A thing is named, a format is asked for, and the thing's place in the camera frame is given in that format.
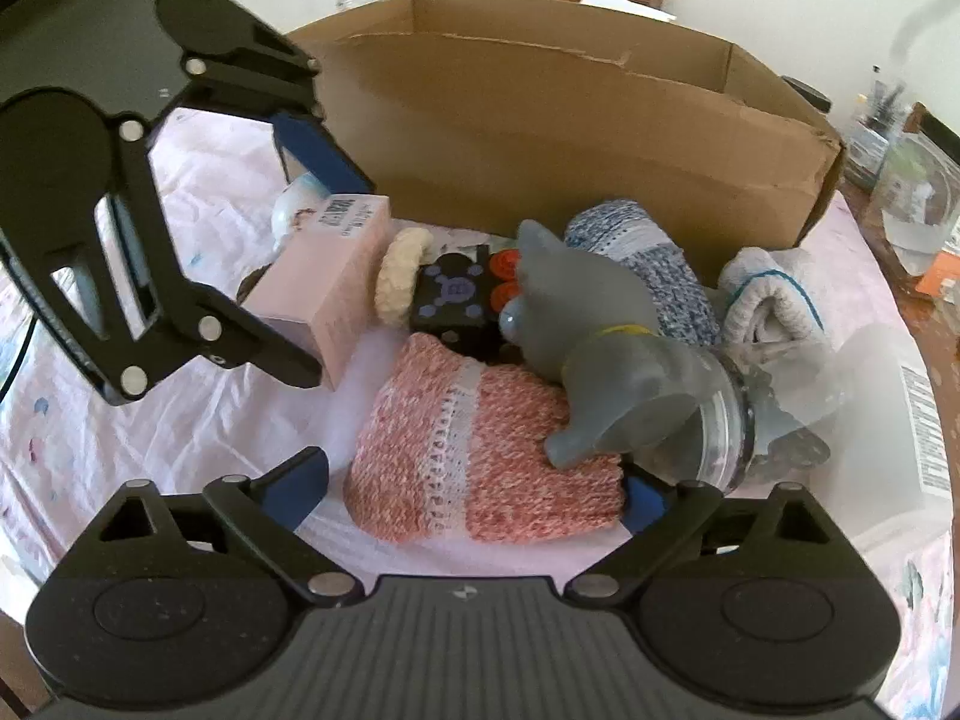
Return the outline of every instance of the cardboard box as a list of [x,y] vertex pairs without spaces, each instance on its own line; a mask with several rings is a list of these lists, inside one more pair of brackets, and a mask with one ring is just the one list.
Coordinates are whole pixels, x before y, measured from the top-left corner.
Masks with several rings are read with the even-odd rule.
[[792,247],[827,208],[840,137],[740,47],[551,0],[385,0],[291,37],[330,131],[397,218],[562,232],[640,201],[707,284],[746,245]]
[[373,320],[373,291],[392,239],[390,201],[335,194],[287,242],[243,307],[323,363],[336,389]]

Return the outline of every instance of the yellow collar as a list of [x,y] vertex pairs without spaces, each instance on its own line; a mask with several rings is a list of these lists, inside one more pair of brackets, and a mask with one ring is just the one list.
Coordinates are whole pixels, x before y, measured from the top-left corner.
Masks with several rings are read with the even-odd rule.
[[612,327],[605,327],[603,330],[597,330],[595,333],[591,333],[587,338],[584,338],[579,343],[575,344],[573,350],[570,351],[566,360],[563,361],[563,367],[560,368],[560,378],[566,377],[566,367],[570,364],[570,358],[573,357],[573,353],[579,349],[583,344],[589,343],[590,341],[596,341],[597,338],[603,338],[603,336],[611,336],[614,333],[623,333],[627,336],[653,336],[656,335],[653,330],[649,327],[644,327],[642,324],[614,324]]

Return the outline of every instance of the white knitted cloth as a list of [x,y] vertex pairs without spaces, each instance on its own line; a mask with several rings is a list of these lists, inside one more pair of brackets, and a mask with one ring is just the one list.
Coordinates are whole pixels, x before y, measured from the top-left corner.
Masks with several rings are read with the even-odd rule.
[[744,248],[721,271],[730,307],[724,343],[821,341],[829,333],[827,290],[810,254],[799,248]]

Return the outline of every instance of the towel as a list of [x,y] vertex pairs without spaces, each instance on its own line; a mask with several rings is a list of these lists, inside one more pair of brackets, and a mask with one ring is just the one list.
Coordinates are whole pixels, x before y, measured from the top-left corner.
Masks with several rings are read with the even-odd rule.
[[728,295],[724,343],[824,341],[827,291],[811,255],[799,248],[744,248],[720,274]]
[[716,346],[720,325],[704,288],[668,234],[633,200],[607,200],[576,215],[569,247],[601,254],[640,276],[656,306],[659,331],[699,346]]

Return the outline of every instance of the knitted fabric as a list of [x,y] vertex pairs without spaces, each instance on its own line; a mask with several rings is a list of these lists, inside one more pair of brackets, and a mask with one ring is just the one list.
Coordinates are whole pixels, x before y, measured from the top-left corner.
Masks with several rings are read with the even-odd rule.
[[617,456],[558,471],[544,439],[568,422],[563,391],[411,336],[373,405],[347,474],[353,521],[383,541],[528,542],[587,533],[623,512]]
[[576,215],[566,228],[569,247],[620,263],[646,283],[661,333],[715,346],[720,325],[683,250],[632,200],[608,200]]

